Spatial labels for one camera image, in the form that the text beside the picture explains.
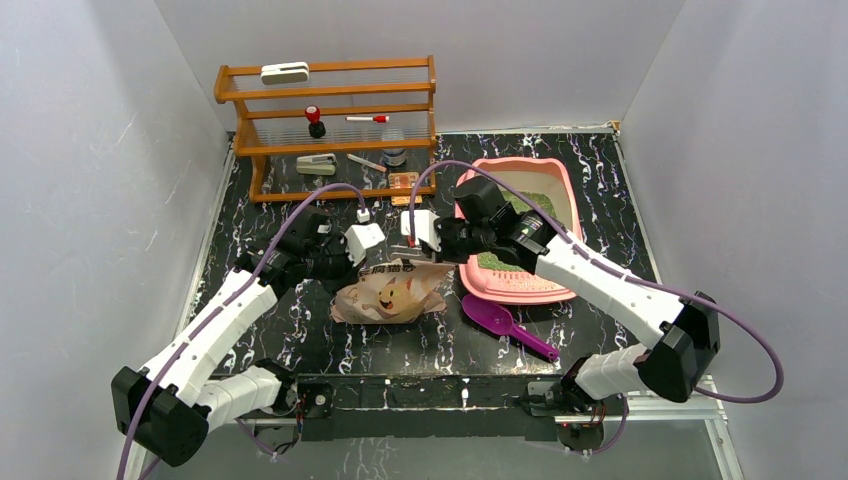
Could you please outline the orange wooden shelf rack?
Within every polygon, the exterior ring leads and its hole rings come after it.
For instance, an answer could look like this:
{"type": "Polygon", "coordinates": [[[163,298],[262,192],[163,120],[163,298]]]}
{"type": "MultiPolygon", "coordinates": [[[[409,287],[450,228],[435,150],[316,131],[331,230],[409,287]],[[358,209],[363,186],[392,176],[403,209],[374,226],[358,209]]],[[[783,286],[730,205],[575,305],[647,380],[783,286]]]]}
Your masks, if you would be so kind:
{"type": "Polygon", "coordinates": [[[254,203],[305,198],[318,184],[347,181],[368,197],[406,195],[409,189],[389,188],[388,175],[417,172],[422,194],[435,190],[433,175],[423,170],[435,160],[438,146],[435,125],[436,66],[433,56],[309,62],[306,82],[264,85],[262,66],[219,68],[213,98],[231,104],[236,112],[232,149],[252,165],[248,197],[254,203]],[[304,109],[321,110],[326,135],[313,139],[304,109]],[[347,122],[346,116],[389,115],[385,124],[347,122]],[[402,130],[406,140],[383,142],[387,129],[402,130]],[[382,150],[404,146],[406,163],[390,168],[382,163],[382,150]],[[296,158],[334,153],[333,176],[301,175],[296,158]],[[354,154],[383,165],[381,173],[350,161],[354,154]]]}

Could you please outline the red black stamp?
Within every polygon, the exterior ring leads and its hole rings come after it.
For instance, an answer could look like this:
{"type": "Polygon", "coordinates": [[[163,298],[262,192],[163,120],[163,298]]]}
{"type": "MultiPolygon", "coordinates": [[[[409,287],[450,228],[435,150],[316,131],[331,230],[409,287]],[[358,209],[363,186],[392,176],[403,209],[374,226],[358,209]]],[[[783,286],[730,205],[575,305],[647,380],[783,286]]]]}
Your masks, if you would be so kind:
{"type": "Polygon", "coordinates": [[[315,105],[309,105],[304,109],[304,116],[308,120],[308,132],[313,139],[321,139],[326,135],[326,127],[321,120],[321,110],[315,105]]]}

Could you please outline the red white marker pen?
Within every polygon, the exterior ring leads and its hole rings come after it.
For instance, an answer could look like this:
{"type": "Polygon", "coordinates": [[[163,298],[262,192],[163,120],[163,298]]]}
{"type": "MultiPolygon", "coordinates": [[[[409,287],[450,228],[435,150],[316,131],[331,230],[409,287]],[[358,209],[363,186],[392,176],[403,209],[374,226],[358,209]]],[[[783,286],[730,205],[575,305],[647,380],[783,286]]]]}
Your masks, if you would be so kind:
{"type": "Polygon", "coordinates": [[[347,122],[368,122],[368,123],[377,123],[377,124],[385,124],[390,121],[389,115],[372,115],[372,116],[346,116],[345,120],[347,122]]]}

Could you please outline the small glass jar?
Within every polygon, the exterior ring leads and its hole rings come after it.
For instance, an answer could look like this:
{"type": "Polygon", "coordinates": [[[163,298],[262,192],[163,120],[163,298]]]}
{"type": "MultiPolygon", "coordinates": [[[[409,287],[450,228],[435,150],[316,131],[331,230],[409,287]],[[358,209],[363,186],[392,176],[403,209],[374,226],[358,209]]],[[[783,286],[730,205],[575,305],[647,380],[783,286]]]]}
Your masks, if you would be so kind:
{"type": "MultiPolygon", "coordinates": [[[[383,142],[400,142],[405,141],[406,137],[402,130],[387,129],[383,132],[381,140],[383,142]]],[[[390,168],[398,168],[406,163],[407,150],[404,146],[389,147],[382,150],[382,163],[390,168]]]]}

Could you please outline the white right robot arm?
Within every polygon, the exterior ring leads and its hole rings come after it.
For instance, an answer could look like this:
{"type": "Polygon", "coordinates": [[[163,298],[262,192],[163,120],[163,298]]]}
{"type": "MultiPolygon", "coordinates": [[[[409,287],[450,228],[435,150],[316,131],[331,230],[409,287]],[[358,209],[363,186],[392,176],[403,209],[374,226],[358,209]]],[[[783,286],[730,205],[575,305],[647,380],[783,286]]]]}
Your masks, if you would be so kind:
{"type": "Polygon", "coordinates": [[[622,270],[538,209],[519,213],[489,178],[474,176],[454,193],[461,217],[414,216],[415,238],[436,261],[464,264],[493,253],[503,263],[551,281],[614,318],[635,336],[625,349],[580,358],[561,380],[565,405],[590,413],[602,399],[635,390],[684,403],[720,344],[711,298],[671,294],[622,270]]]}

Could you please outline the grey bag sealing clip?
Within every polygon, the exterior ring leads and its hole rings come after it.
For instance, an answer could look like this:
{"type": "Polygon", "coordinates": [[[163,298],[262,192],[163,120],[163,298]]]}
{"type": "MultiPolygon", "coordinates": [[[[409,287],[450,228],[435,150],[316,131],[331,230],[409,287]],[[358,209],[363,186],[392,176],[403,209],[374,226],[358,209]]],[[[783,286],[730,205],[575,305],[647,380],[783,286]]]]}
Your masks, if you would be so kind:
{"type": "Polygon", "coordinates": [[[425,253],[420,247],[414,246],[392,246],[388,250],[389,259],[391,261],[417,261],[431,262],[433,256],[425,253]]]}

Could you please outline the cat litter bag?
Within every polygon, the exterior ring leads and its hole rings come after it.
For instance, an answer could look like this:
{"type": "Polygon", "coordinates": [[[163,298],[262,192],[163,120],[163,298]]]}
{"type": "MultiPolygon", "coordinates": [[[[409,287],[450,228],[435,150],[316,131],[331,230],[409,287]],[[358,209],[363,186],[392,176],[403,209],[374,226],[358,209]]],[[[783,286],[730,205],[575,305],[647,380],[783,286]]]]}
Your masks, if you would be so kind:
{"type": "Polygon", "coordinates": [[[446,308],[439,289],[452,271],[447,264],[406,259],[365,268],[356,283],[337,292],[330,316],[353,325],[412,323],[446,308]]]}

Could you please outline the pink cat litter box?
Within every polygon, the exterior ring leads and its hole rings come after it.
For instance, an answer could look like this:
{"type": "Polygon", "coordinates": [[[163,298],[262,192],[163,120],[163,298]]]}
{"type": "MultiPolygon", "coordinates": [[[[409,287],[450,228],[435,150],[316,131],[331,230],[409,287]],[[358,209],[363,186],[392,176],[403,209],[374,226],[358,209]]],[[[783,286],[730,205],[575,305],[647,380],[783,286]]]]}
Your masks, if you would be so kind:
{"type": "MultiPolygon", "coordinates": [[[[517,189],[578,238],[582,237],[574,188],[564,164],[553,158],[478,159],[474,165],[517,189]]],[[[570,300],[575,293],[539,276],[499,263],[491,254],[472,256],[459,267],[467,291],[508,305],[543,305],[570,300]]]]}

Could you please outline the purple litter scoop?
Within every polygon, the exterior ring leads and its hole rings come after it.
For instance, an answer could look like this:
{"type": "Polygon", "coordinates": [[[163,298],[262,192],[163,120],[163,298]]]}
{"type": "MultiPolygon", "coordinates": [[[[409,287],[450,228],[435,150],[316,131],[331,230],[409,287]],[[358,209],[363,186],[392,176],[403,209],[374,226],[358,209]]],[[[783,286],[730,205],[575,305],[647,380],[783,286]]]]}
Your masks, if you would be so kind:
{"type": "Polygon", "coordinates": [[[490,333],[520,342],[549,362],[559,359],[559,350],[529,333],[513,319],[502,305],[468,294],[461,301],[463,312],[490,333]]]}

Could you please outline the white pen on shelf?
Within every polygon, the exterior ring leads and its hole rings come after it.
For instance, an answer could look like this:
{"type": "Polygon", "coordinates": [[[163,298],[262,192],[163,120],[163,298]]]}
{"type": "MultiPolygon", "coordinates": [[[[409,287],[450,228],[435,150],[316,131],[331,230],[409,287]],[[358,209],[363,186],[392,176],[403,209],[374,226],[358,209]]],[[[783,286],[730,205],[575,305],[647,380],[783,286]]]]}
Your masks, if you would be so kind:
{"type": "Polygon", "coordinates": [[[366,160],[365,158],[362,158],[362,157],[360,157],[360,156],[357,156],[357,155],[354,155],[354,154],[350,154],[350,153],[348,153],[348,154],[346,155],[346,157],[347,157],[350,161],[352,161],[352,162],[354,162],[354,163],[357,163],[357,164],[359,164],[359,165],[362,165],[362,166],[365,166],[365,167],[367,167],[367,168],[373,169],[373,170],[375,170],[375,171],[378,171],[378,172],[381,172],[381,173],[386,173],[386,172],[387,172],[387,168],[386,168],[385,166],[380,165],[380,164],[377,164],[377,163],[372,162],[372,161],[369,161],[369,160],[366,160]]]}

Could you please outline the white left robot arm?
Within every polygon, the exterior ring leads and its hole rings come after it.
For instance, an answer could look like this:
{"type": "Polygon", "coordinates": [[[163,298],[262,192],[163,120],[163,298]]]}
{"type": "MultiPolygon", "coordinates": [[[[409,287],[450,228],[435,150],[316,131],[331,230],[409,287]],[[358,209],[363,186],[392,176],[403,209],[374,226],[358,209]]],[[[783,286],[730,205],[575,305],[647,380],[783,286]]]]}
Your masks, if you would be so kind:
{"type": "Polygon", "coordinates": [[[226,274],[197,318],[140,369],[122,368],[111,383],[118,429],[167,465],[185,464],[206,437],[255,410],[294,411],[294,375],[272,360],[214,381],[218,364],[248,328],[305,280],[335,293],[352,283],[368,248],[384,236],[374,224],[340,231],[313,206],[288,218],[280,239],[251,247],[226,274]]]}

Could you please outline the white stapler on top shelf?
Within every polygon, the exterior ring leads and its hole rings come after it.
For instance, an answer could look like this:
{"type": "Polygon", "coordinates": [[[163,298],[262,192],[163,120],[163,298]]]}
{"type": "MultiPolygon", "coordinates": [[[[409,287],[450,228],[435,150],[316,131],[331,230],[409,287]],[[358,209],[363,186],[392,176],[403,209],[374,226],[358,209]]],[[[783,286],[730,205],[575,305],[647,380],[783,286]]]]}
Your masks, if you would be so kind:
{"type": "Polygon", "coordinates": [[[302,61],[265,65],[260,71],[260,79],[264,85],[306,82],[309,77],[310,67],[302,61]]]}

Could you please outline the grey stapler lower shelf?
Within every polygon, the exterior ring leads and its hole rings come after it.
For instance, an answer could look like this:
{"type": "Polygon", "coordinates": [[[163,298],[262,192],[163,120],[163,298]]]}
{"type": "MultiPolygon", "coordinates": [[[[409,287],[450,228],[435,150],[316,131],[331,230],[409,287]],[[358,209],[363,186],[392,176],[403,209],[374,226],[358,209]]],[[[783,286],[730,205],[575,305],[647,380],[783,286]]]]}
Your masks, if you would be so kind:
{"type": "Polygon", "coordinates": [[[333,176],[337,160],[334,153],[304,155],[296,158],[296,171],[301,175],[333,176]]]}

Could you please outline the orange snack packet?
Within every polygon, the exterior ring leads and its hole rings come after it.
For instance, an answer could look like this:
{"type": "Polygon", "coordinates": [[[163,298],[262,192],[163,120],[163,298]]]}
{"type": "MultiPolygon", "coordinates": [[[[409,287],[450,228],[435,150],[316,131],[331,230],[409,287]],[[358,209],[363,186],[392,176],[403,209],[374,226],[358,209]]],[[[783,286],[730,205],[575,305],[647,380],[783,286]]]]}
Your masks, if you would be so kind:
{"type": "MultiPolygon", "coordinates": [[[[417,172],[396,172],[388,175],[389,188],[392,190],[411,189],[418,181],[417,172]]],[[[395,207],[408,206],[411,197],[408,195],[392,195],[391,204],[395,207]]]]}

